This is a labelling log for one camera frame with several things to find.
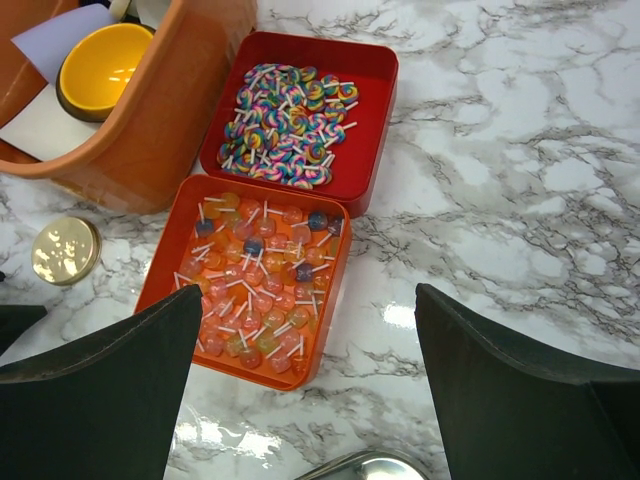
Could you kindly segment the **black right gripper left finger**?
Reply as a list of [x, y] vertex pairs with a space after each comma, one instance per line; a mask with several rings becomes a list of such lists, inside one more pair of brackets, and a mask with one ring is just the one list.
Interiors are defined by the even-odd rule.
[[200, 328], [184, 287], [1, 368], [4, 479], [160, 479]]

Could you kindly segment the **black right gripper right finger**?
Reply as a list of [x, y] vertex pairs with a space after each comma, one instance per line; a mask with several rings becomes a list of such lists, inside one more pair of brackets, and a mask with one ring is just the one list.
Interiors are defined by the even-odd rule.
[[429, 284], [415, 318], [452, 478], [638, 478], [638, 371], [554, 348]]

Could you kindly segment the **steel candy scoop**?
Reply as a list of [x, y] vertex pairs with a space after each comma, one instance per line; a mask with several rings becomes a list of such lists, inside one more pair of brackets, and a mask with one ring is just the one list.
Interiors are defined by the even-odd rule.
[[426, 466], [395, 449], [368, 448], [342, 455], [297, 477], [298, 480], [428, 479]]

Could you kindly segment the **gold round jar lid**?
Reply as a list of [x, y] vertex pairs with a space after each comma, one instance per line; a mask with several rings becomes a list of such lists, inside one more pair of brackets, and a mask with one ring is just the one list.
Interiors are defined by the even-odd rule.
[[58, 218], [36, 236], [31, 251], [34, 273], [55, 286], [69, 286], [85, 278], [101, 254], [96, 227], [76, 216]]

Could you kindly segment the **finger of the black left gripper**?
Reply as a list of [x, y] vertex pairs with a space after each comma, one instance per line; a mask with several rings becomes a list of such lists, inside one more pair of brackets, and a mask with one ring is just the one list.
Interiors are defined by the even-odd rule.
[[42, 305], [1, 305], [0, 354], [46, 315], [47, 309]]

